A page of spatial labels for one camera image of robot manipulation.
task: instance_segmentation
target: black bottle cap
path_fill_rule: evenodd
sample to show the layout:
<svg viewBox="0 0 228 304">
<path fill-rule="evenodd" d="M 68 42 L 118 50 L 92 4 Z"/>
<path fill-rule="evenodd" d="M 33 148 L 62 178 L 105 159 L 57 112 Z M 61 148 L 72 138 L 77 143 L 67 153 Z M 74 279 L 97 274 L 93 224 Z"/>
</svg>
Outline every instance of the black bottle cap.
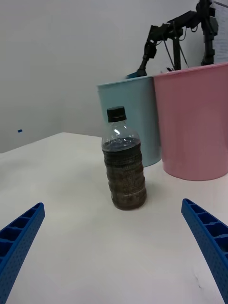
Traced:
<svg viewBox="0 0 228 304">
<path fill-rule="evenodd" d="M 109 108 L 107 109 L 107 114 L 109 123 L 116 123 L 127 119 L 124 106 Z"/>
</svg>

